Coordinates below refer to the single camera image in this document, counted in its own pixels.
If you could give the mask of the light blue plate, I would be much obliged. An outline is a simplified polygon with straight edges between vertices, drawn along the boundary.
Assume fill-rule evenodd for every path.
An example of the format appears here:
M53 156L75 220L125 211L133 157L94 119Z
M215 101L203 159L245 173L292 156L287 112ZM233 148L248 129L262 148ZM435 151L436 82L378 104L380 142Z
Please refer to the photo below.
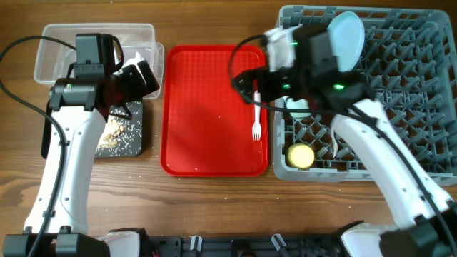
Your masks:
M354 12L345 11L332 20L328 32L333 55L338 61L338 70L352 70L361 57L365 43L362 21Z

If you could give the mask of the mint green bowl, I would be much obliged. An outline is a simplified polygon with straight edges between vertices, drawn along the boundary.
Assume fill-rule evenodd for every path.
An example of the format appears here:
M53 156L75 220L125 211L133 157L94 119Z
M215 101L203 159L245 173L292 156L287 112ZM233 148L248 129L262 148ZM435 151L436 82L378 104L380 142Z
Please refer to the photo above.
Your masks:
M298 101L294 101L290 96L284 96L283 100L284 100L284 106L287 109L309 109L308 102L305 99L300 99ZM296 121L302 121L303 119L309 117L311 114L304 113L304 112L290 112L290 115Z

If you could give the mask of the yellow plastic cup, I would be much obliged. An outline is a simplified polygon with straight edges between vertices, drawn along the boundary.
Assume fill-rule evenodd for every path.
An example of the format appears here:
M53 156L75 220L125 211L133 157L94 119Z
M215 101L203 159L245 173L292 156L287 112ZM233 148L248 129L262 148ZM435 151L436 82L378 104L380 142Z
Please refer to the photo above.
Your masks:
M289 147L286 157L290 166L308 169L314 163L315 153L310 146L304 143L296 143Z

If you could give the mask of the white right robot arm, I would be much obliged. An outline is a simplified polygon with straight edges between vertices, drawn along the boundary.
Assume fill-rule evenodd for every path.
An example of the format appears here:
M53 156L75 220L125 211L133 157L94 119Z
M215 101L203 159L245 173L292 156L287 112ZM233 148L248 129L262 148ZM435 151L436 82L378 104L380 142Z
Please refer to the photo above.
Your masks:
M313 99L332 129L371 172L393 216L391 226L360 223L340 237L350 256L454 256L456 202L423 170L357 71L342 71L326 25L260 35L265 67L231 74L246 103L265 109L283 96Z

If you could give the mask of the large white napkin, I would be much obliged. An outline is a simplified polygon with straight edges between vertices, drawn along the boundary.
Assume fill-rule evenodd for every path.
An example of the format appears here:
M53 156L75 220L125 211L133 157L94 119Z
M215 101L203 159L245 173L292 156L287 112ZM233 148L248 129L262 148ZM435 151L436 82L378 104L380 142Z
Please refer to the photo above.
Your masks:
M130 66L130 65L138 66L138 63L140 63L141 61L145 61L145 58L139 52L136 51L135 56L133 58L128 59L124 63L122 68L126 68L127 66Z

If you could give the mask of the white plastic spoon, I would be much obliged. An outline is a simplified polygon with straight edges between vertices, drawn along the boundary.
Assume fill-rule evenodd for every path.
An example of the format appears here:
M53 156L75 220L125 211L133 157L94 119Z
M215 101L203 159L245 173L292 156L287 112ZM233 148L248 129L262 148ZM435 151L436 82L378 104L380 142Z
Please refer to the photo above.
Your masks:
M336 140L336 133L334 127L331 127L331 140L333 148L333 158L335 158L338 153L338 141Z

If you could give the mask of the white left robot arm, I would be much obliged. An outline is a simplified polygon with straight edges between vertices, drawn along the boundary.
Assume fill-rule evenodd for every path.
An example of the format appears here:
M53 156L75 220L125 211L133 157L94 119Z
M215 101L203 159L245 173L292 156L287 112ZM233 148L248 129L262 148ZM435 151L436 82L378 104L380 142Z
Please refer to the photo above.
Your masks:
M143 59L126 61L111 34L77 34L76 61L56 80L46 119L44 174L20 234L3 242L5 256L155 256L142 228L88 235L87 199L96 149L113 107L142 99L159 87Z

